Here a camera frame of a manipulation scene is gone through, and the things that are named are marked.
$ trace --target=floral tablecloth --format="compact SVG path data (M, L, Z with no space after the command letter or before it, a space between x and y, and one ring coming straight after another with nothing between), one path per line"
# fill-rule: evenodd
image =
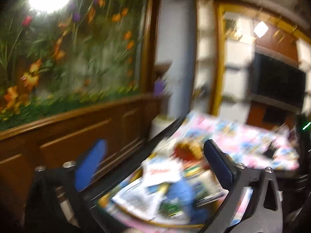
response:
M173 137L213 139L236 163L249 168L294 170L299 167L298 153L285 136L237 122L191 111ZM263 155L271 141L278 147L273 159Z

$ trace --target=floral mural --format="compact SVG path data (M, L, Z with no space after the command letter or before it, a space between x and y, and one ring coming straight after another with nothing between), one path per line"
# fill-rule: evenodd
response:
M136 94L146 4L69 0L42 11L30 0L8 2L0 20L0 130Z

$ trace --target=dark blue gripper pad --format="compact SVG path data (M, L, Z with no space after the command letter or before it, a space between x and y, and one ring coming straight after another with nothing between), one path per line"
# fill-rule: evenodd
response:
M230 190L237 175L235 165L212 139L204 143L203 151L222 188Z
M75 172L75 188L80 192L85 189L92 180L93 174L99 163L106 155L106 140L99 140L85 157Z

